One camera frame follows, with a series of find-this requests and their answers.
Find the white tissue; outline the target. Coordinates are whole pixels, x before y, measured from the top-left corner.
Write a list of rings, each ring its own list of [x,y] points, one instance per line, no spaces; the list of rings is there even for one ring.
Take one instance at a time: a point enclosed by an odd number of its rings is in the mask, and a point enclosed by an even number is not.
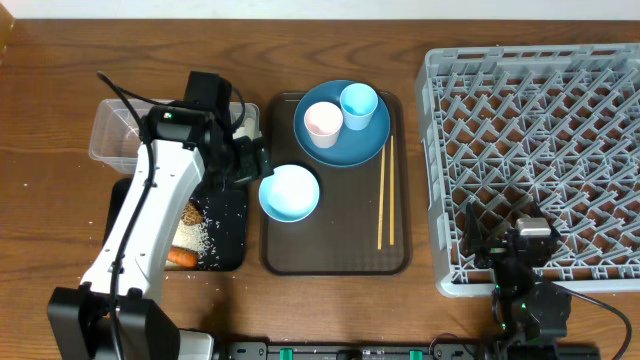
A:
[[[261,136],[259,121],[254,118],[245,118],[240,127],[234,132],[233,139],[248,137],[251,140]]]

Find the light blue bowl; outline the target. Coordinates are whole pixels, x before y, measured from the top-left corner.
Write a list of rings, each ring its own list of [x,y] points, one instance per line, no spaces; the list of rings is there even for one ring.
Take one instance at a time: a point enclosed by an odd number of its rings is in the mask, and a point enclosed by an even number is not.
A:
[[[261,181],[258,199],[262,210],[273,220],[293,223],[308,217],[320,199],[316,177],[307,168],[286,164]]]

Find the brown noodle clump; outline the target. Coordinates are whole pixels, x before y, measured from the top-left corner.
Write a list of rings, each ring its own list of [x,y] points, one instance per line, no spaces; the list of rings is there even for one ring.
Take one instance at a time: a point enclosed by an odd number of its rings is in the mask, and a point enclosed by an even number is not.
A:
[[[181,221],[185,226],[195,226],[204,222],[204,215],[193,202],[188,202],[183,210]]]

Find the white cooked rice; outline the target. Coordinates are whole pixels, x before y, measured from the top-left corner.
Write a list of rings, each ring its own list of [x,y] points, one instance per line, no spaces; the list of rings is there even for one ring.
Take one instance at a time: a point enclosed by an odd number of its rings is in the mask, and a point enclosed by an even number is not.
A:
[[[214,260],[217,260],[217,249],[215,246],[215,240],[209,234],[209,226],[212,222],[205,217],[204,222],[195,226],[185,226],[181,221],[178,224],[176,233],[172,241],[172,247],[179,247],[193,251],[198,256],[198,264],[195,268],[183,268],[176,264],[169,262],[165,263],[166,269],[171,270],[195,270],[208,268],[206,257],[213,256]]]

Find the orange carrot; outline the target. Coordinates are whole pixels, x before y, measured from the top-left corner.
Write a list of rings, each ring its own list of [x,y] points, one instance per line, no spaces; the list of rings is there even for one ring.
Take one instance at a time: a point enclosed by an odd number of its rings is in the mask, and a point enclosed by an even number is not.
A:
[[[198,264],[196,253],[179,247],[172,247],[169,250],[167,260],[183,268],[195,268]]]

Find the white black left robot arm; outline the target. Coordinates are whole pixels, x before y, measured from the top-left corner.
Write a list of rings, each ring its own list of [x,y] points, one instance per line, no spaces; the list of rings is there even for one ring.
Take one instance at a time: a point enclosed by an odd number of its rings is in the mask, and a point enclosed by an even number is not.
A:
[[[76,289],[58,287],[48,319],[65,359],[214,359],[212,335],[181,330],[159,301],[182,211],[225,144],[220,116],[159,104],[132,115],[142,144],[131,186]]]

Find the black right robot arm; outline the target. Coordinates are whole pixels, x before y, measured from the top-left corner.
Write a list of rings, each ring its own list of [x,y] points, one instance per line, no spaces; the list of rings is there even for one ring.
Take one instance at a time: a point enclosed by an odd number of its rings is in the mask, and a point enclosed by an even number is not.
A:
[[[545,265],[560,234],[537,205],[500,238],[481,230],[471,204],[466,205],[462,254],[495,278],[492,314],[503,334],[477,349],[477,359],[558,359],[556,340],[567,335],[571,296],[545,283],[533,269]]]

